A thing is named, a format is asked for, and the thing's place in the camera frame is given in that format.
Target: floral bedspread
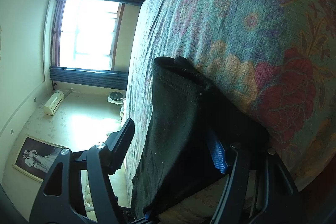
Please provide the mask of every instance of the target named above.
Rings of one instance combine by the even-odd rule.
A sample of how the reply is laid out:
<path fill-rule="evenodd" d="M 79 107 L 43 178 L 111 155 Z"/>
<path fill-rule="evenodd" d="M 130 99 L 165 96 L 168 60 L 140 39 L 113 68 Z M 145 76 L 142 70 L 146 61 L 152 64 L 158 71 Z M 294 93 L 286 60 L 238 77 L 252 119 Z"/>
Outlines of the floral bedspread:
<path fill-rule="evenodd" d="M 303 189 L 336 152 L 335 36 L 336 0 L 146 0 L 127 89 L 125 116 L 135 121 L 126 156 L 129 195 L 158 56 L 184 56 L 263 124 Z"/>

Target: air conditioner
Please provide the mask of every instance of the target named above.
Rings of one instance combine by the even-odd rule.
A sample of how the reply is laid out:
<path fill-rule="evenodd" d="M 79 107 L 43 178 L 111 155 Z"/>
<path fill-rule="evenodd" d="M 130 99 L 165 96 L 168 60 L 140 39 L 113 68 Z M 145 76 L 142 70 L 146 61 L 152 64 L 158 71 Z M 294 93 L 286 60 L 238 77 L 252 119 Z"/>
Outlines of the air conditioner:
<path fill-rule="evenodd" d="M 56 90 L 43 107 L 44 113 L 54 115 L 61 102 L 64 100 L 64 94 L 60 90 Z"/>

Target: window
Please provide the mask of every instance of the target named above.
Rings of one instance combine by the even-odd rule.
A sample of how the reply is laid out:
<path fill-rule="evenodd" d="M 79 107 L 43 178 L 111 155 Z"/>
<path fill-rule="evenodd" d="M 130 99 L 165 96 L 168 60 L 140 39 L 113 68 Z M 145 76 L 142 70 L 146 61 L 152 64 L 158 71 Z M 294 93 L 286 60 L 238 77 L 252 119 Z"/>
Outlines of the window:
<path fill-rule="evenodd" d="M 124 5 L 104 0 L 66 0 L 56 19 L 57 66 L 113 70 Z"/>

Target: picture frame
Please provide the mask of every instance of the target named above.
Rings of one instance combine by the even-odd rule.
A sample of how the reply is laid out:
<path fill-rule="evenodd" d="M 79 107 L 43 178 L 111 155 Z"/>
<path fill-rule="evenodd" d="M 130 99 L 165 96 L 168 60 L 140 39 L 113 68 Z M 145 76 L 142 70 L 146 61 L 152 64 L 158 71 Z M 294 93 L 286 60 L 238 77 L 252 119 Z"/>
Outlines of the picture frame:
<path fill-rule="evenodd" d="M 65 146 L 26 135 L 16 154 L 13 167 L 26 176 L 43 182 L 59 152 Z"/>

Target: silver bolt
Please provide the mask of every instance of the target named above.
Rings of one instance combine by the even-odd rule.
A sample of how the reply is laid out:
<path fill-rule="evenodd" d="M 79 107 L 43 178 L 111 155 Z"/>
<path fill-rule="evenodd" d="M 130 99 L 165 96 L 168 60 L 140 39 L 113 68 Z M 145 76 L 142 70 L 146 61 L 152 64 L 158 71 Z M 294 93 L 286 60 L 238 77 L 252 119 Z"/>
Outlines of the silver bolt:
<path fill-rule="evenodd" d="M 276 152 L 275 152 L 274 148 L 268 148 L 267 153 L 270 154 L 270 155 L 275 155 Z"/>
<path fill-rule="evenodd" d="M 70 152 L 70 149 L 69 148 L 64 148 L 62 151 L 61 151 L 61 154 L 62 155 L 66 155 Z"/>
<path fill-rule="evenodd" d="M 239 149 L 239 148 L 241 148 L 241 143 L 233 143 L 232 145 L 231 145 L 231 147 L 232 148 L 234 148 L 234 149 Z"/>
<path fill-rule="evenodd" d="M 105 143 L 100 142 L 100 143 L 96 144 L 96 148 L 98 148 L 98 149 L 102 149 L 104 147 L 105 147 Z"/>

